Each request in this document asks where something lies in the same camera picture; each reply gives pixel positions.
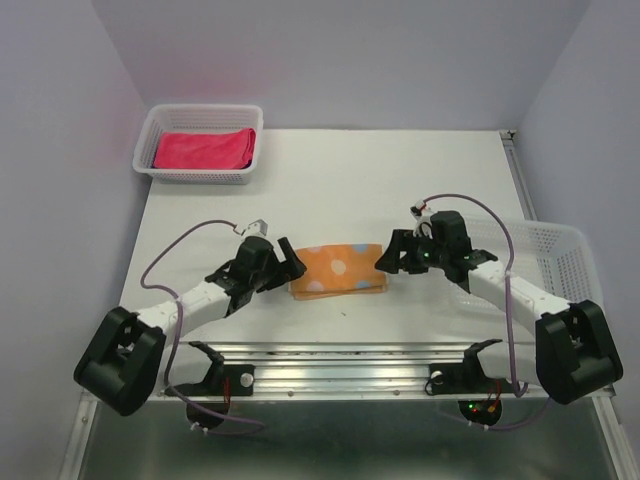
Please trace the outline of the orange blue patchwork towel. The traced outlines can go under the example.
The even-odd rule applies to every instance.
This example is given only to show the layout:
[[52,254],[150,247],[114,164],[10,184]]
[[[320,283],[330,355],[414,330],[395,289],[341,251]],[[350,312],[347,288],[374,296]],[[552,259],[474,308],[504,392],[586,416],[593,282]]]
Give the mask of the orange blue patchwork towel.
[[386,274],[375,268],[383,254],[380,244],[334,244],[296,251],[306,266],[304,275],[289,284],[295,300],[384,293]]

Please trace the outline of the pink towel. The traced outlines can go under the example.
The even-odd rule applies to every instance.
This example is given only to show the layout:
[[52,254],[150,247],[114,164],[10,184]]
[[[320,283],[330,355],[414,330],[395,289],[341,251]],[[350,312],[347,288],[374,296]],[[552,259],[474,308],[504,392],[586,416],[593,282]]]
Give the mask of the pink towel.
[[157,169],[242,170],[254,157],[256,131],[222,134],[164,133],[152,166]]

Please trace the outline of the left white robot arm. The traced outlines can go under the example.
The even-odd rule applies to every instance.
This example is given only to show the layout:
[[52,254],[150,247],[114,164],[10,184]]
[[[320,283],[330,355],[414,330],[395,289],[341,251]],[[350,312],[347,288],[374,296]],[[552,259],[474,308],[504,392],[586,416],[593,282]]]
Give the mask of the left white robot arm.
[[136,412],[158,390],[171,343],[247,305],[257,293],[301,278],[306,266],[289,240],[250,235],[236,255],[203,281],[169,301],[138,311],[122,306],[104,317],[73,372],[74,381],[122,416]]

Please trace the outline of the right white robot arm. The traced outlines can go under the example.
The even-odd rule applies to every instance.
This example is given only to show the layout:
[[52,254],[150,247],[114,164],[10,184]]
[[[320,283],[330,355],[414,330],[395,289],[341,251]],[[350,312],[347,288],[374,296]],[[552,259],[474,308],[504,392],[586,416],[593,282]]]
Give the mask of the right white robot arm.
[[567,405],[622,378],[622,361],[597,303],[571,302],[515,275],[496,255],[473,247],[456,211],[414,216],[413,229],[393,231],[376,269],[411,275],[439,269],[453,285],[504,312],[508,328],[519,324],[533,337],[523,347],[512,337],[476,342],[460,362],[431,365],[431,394],[480,392],[498,380],[516,394],[537,385]]

